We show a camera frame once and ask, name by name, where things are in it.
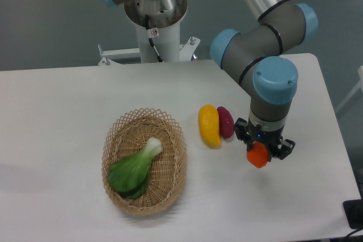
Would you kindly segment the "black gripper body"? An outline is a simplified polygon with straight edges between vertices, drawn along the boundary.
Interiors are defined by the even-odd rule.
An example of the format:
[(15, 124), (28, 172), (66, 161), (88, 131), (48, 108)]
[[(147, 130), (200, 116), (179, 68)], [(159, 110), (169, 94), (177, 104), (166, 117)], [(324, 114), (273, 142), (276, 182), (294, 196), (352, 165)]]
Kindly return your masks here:
[(248, 148), (252, 147), (254, 142), (259, 142), (267, 146), (278, 146), (281, 144), (282, 131), (284, 126), (278, 130), (267, 131), (263, 128), (257, 129), (251, 120), (248, 121), (246, 132), (248, 133), (248, 140), (246, 140), (246, 145)]

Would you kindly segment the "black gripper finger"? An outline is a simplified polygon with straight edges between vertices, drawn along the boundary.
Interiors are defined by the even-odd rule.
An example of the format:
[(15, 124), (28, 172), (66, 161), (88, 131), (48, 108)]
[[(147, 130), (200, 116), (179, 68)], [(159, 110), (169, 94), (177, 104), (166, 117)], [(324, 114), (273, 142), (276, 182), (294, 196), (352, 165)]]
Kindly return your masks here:
[(243, 118), (238, 118), (234, 124), (234, 131), (237, 139), (246, 145), (247, 151), (250, 151), (254, 142), (248, 132), (248, 122)]
[(283, 137), (280, 138), (274, 138), (268, 143), (268, 151), (269, 151), (269, 159), (270, 162), (272, 158), (278, 158), (280, 160), (285, 159), (287, 156), (289, 156), (296, 143), (293, 140), (290, 139), (283, 139)]

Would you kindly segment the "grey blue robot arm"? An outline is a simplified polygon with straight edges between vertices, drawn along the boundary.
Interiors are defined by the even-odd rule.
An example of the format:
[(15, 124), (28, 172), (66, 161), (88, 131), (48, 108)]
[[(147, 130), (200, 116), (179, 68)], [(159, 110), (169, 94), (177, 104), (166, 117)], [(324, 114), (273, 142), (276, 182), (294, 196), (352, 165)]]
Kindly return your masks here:
[[(109, 7), (124, 5), (137, 30), (141, 61), (172, 62), (182, 59), (179, 28), (187, 12), (187, 0), (103, 0)], [(252, 155), (260, 143), (268, 159), (285, 159), (295, 143), (282, 136), (292, 99), (297, 90), (298, 71), (287, 50), (311, 39), (318, 18), (308, 5), (290, 0), (246, 0), (258, 26), (242, 34), (234, 29), (220, 32), (210, 46), (210, 55), (250, 96), (247, 120), (237, 119), (237, 138)]]

